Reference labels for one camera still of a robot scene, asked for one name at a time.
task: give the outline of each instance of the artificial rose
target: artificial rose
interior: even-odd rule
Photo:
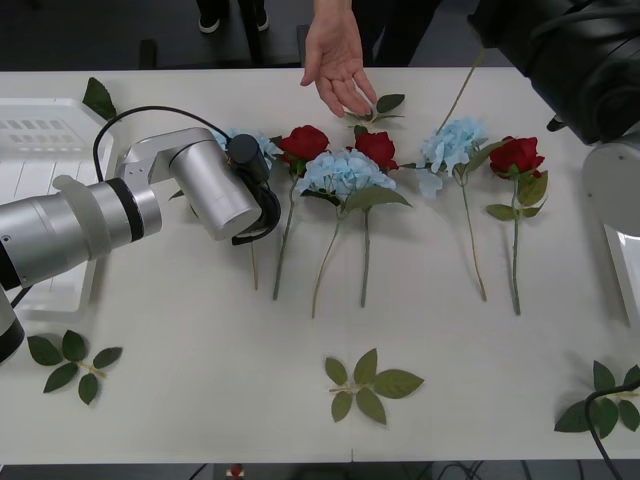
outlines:
[[[385,173],[389,170],[398,169],[398,164],[393,161],[396,147],[393,146],[393,142],[387,132],[356,135],[355,148],[376,162]]]
[[[501,178],[509,178],[509,169],[512,165],[518,168],[518,172],[533,171],[533,175],[540,176],[537,168],[544,161],[544,157],[538,155],[538,139],[512,138],[500,148],[491,152],[491,170]]]
[[[280,150],[285,152],[282,160],[288,164],[291,164],[296,158],[305,162],[315,160],[328,146],[327,136],[311,125],[294,128],[291,135],[283,138],[278,145]]]

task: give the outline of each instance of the plastic tray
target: plastic tray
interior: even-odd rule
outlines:
[[[58,175],[95,183],[91,150],[104,124],[76,100],[0,98],[0,204],[55,193],[51,182]],[[105,177],[113,174],[117,155],[116,139],[107,133],[100,150]],[[89,303],[94,270],[95,262],[88,262],[34,285],[16,309],[18,318],[78,322]]]

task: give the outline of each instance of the white tabletop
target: white tabletop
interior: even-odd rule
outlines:
[[[372,70],[379,94],[405,93],[406,118],[386,125],[397,160],[418,158],[466,75],[460,69]],[[90,74],[3,73],[0,95],[81,99]],[[221,127],[287,135],[312,124],[332,148],[352,144],[299,70],[112,72],[95,74],[119,110],[160,104]],[[341,462],[374,460],[596,458],[588,434],[553,431],[559,413],[584,398],[591,365],[617,378],[640,361],[602,227],[588,208],[580,170],[588,148],[568,130],[550,134],[551,110],[512,69],[482,69],[457,115],[483,118],[492,140],[538,136],[550,171],[549,201],[522,231],[520,292],[513,313],[508,280],[512,227],[483,212],[507,202],[510,185],[487,170],[470,184],[479,259],[489,302],[472,274],[460,190],[436,202],[412,172],[394,172],[413,209],[372,214],[366,309],[359,306],[361,217],[340,237],[310,318],[315,277],[333,233],[332,208],[307,199],[296,210],[278,302],[271,300],[280,234],[258,244],[259,291],[249,247],[214,243],[173,181],[156,186],[164,228],[115,251],[97,269],[93,312],[74,328],[92,354],[124,347],[95,405],[75,384],[51,395],[50,369],[25,346],[0,369],[0,463]],[[168,113],[128,118],[125,141],[193,126]],[[287,181],[274,181],[287,211]],[[28,324],[29,333],[65,325]],[[377,347],[380,368],[425,378],[419,392],[383,400],[389,425],[359,412],[330,415],[324,358],[350,369]],[[640,435],[619,425],[605,445],[638,457]]]

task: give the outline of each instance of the robotic arm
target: robotic arm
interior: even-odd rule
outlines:
[[[215,240],[233,237],[239,245],[271,232],[280,206],[258,143],[238,135],[228,153],[207,129],[168,133],[131,147],[112,179],[84,186],[58,177],[58,193],[0,206],[0,363],[24,338],[4,291],[28,288],[159,232],[152,182],[175,178]]]

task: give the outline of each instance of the flower stem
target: flower stem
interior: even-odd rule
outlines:
[[[442,125],[440,125],[440,128],[438,129],[438,133],[440,133],[442,131],[444,126],[447,124],[447,122],[451,118],[451,115],[453,115],[454,110],[458,106],[458,102],[462,98],[462,94],[464,93],[464,91],[467,88],[467,85],[469,84],[469,80],[471,80],[471,76],[473,75],[473,72],[475,72],[476,68],[478,68],[480,66],[480,64],[483,62],[484,55],[485,55],[485,49],[483,48],[482,50],[480,50],[480,54],[478,55],[478,58],[476,58],[476,60],[473,62],[473,65],[471,66],[471,70],[469,71],[469,74],[467,75],[466,80],[462,84],[462,88],[460,89],[460,93],[458,93],[458,96],[456,97],[456,101],[453,102],[453,106],[451,107],[451,110],[449,110],[449,113],[447,114],[447,117],[444,119],[444,122],[442,122]]]
[[[476,240],[473,235],[473,227],[471,226],[471,214],[469,213],[469,202],[467,201],[467,189],[464,183],[460,184],[462,188],[462,198],[464,198],[464,208],[467,211],[467,223],[469,224],[469,233],[471,234],[471,251],[473,252],[473,264],[476,267],[476,275],[478,276],[478,283],[480,284],[480,294],[482,300],[487,301],[487,291],[484,289],[484,282],[480,276],[480,268],[478,268],[478,257],[476,255]]]
[[[362,385],[347,385],[346,387],[331,388],[329,390],[329,393],[340,393],[340,392],[351,393],[355,390],[360,390],[361,388],[362,388]]]
[[[86,368],[87,370],[89,370],[91,373],[98,375],[100,378],[105,379],[107,378],[107,374],[98,370],[96,367],[94,367],[93,365],[87,365],[84,362],[76,362],[76,364],[78,364],[81,367]]]
[[[367,283],[369,282],[369,212],[371,208],[364,211],[364,276],[362,278],[362,294],[360,295],[360,306],[364,308],[367,303]]]
[[[320,289],[320,281],[322,280],[322,275],[324,274],[324,267],[327,264],[329,253],[331,253],[333,244],[336,241],[336,237],[338,236],[338,231],[340,230],[341,223],[342,223],[342,220],[338,219],[338,221],[336,222],[336,230],[335,232],[333,232],[333,238],[331,239],[331,243],[329,244],[327,253],[324,256],[324,260],[322,261],[322,266],[320,267],[320,273],[318,274],[318,280],[316,281],[316,288],[313,291],[313,306],[311,308],[311,318],[316,318],[316,302],[318,300],[318,290]]]
[[[513,213],[515,215],[515,234],[513,239],[513,268],[511,269],[511,274],[513,277],[513,301],[516,309],[516,315],[520,315],[522,312],[520,310],[520,294],[518,293],[518,233],[520,230],[520,210],[516,209],[516,199],[518,198],[518,183],[519,179],[516,178],[513,182],[513,199],[511,200],[511,208],[513,208]]]
[[[258,290],[258,264],[256,262],[256,252],[251,242],[251,264],[253,265],[253,288]]]
[[[293,192],[298,184],[299,177],[293,179],[293,185],[289,189],[289,216],[287,217],[287,227],[284,230],[284,237],[282,237],[282,247],[280,247],[280,258],[278,260],[278,270],[276,272],[276,284],[273,287],[273,299],[278,299],[278,292],[280,291],[280,276],[282,275],[282,264],[284,262],[284,251],[287,248],[287,240],[289,239],[289,229],[291,228],[291,219],[293,218],[293,209],[296,204],[293,201]]]

